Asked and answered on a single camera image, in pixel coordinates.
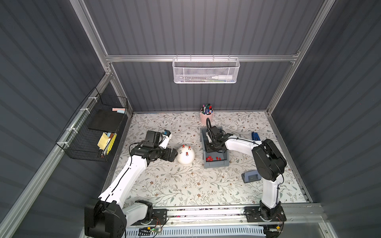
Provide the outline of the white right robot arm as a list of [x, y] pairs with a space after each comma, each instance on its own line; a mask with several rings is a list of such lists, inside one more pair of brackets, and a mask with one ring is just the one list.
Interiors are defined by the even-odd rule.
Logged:
[[283, 173], [287, 162], [275, 143], [266, 139], [254, 141], [243, 139], [222, 129], [211, 125], [210, 119], [206, 120], [207, 152], [238, 151], [252, 156], [259, 175], [263, 181], [263, 196], [260, 200], [259, 213], [266, 222], [278, 219], [286, 221], [280, 201], [280, 185], [285, 182]]

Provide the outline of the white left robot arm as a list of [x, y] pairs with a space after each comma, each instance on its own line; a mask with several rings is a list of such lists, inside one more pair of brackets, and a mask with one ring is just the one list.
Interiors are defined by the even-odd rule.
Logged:
[[113, 182], [84, 208], [84, 234], [92, 238], [122, 238], [135, 224], [149, 224], [154, 212], [151, 202], [137, 200], [125, 208], [124, 202], [139, 176], [158, 159], [173, 162], [177, 151], [168, 147], [170, 131], [148, 131], [145, 140], [135, 143], [130, 158]]

